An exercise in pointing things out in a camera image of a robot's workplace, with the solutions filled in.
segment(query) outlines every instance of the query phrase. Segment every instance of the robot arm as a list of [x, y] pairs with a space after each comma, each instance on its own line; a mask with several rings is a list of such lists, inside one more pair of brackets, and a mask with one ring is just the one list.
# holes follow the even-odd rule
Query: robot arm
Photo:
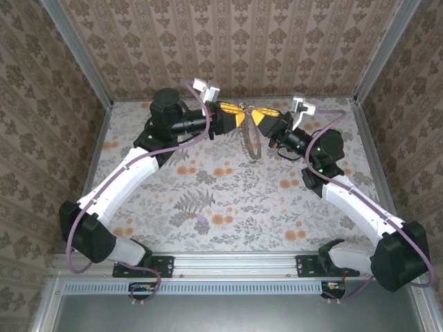
[[[212, 140], [214, 135], [239, 127], [245, 114], [234, 104], [217, 102], [218, 87], [202, 82], [195, 80], [194, 86], [201, 91], [210, 111], [209, 136]], [[148, 152], [178, 147], [179, 136], [196, 136], [206, 128], [203, 110], [189, 111], [174, 89], [158, 91], [150, 111], [152, 117], [119, 166], [77, 203], [66, 201], [60, 207], [62, 236], [66, 242], [75, 220], [84, 212], [73, 234], [72, 245], [93, 263], [110, 259], [131, 266], [150, 265], [152, 251], [133, 239], [113, 235], [108, 229], [110, 221], [128, 196], [173, 154], [170, 151], [147, 156]]]
[[[308, 158], [306, 152], [313, 137], [298, 125], [303, 114], [314, 114], [315, 107], [305, 103], [303, 98], [294, 98], [293, 110], [298, 114], [294, 125], [289, 112], [282, 114], [273, 109], [254, 109], [251, 115], [258, 129], [270, 139], [270, 147], [284, 148], [301, 158]], [[373, 246], [356, 245], [341, 239], [331, 241], [320, 249], [322, 252], [328, 251], [329, 260], [323, 262], [322, 267], [324, 270], [331, 266], [370, 273], [385, 289], [396, 291], [425, 273], [428, 268], [417, 251], [386, 222], [387, 219], [406, 233], [429, 258], [426, 233], [418, 222], [405, 223], [355, 188], [336, 164], [344, 156], [341, 134], [328, 129], [322, 136], [315, 138], [307, 161], [330, 181], [317, 176], [308, 167], [302, 170], [302, 179], [308, 189], [344, 211], [365, 232]], [[351, 190], [345, 190], [334, 182], [344, 184]]]

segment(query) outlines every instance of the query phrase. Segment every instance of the gray panel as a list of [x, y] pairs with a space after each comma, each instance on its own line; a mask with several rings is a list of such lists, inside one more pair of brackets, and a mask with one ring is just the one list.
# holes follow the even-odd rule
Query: gray panel
[[389, 293], [377, 283], [340, 304], [319, 295], [162, 295], [144, 305], [66, 296], [54, 331], [423, 331], [413, 304], [409, 288]]

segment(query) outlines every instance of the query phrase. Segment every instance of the floral patterned floor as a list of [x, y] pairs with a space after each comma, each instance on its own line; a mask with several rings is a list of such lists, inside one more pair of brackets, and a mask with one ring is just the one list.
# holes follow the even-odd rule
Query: floral patterned floor
[[[286, 112], [291, 99], [245, 101], [256, 107]], [[377, 200], [370, 169], [347, 98], [310, 99], [319, 109], [344, 109], [348, 116], [337, 127], [346, 157], [338, 162], [366, 194]], [[191, 109], [197, 102], [186, 102]], [[120, 102], [112, 109], [94, 185], [126, 155], [149, 117], [149, 102]], [[334, 116], [307, 116], [308, 133]], [[252, 161], [242, 151], [238, 129], [214, 141], [177, 151], [117, 211], [111, 231], [132, 237], [154, 252], [297, 251], [317, 250], [335, 238], [366, 241], [362, 231], [340, 210], [307, 190], [301, 160], [277, 156], [260, 138], [262, 158]], [[208, 222], [198, 221], [197, 214]]]

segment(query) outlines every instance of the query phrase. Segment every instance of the black mount plate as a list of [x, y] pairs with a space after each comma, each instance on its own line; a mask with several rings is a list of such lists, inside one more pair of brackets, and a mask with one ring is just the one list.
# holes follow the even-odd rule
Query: black mount plate
[[350, 268], [335, 268], [327, 273], [321, 268], [318, 262], [318, 255], [299, 255], [296, 256], [297, 275], [304, 277], [343, 277], [343, 270], [346, 277], [359, 277], [360, 272]]
[[[162, 278], [172, 278], [174, 272], [174, 256], [152, 256], [151, 265], [152, 270], [160, 273]], [[150, 278], [155, 277], [153, 273], [147, 271], [132, 270], [126, 268], [118, 263], [114, 264], [112, 271], [114, 278]]]

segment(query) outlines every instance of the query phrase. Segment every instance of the floral wallpaper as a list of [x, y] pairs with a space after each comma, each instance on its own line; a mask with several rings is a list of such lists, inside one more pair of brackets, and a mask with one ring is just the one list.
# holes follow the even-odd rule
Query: floral wallpaper
[[[291, 99], [231, 100], [288, 111]], [[346, 98], [312, 99], [319, 109], [345, 109], [338, 126], [346, 158], [338, 164], [359, 188], [377, 200], [361, 139]], [[193, 100], [188, 105], [197, 109]], [[95, 178], [98, 185], [126, 156], [148, 119], [149, 102], [114, 104], [110, 128]], [[307, 116], [309, 133], [334, 116]], [[251, 160], [242, 149], [241, 130], [176, 151], [128, 198], [111, 221], [111, 231], [132, 237], [156, 252], [317, 250], [331, 239], [366, 241], [340, 210], [307, 190], [304, 163], [290, 162], [267, 147]], [[257, 149], [259, 143], [253, 139]], [[206, 220], [198, 220], [200, 214]]]
[[0, 1], [0, 331], [32, 326], [104, 112], [38, 1]]
[[221, 95], [352, 95], [400, 0], [62, 0], [114, 100], [182, 77]]
[[[399, 215], [443, 275], [443, 1], [422, 0], [363, 103]], [[443, 304], [443, 289], [439, 299]]]

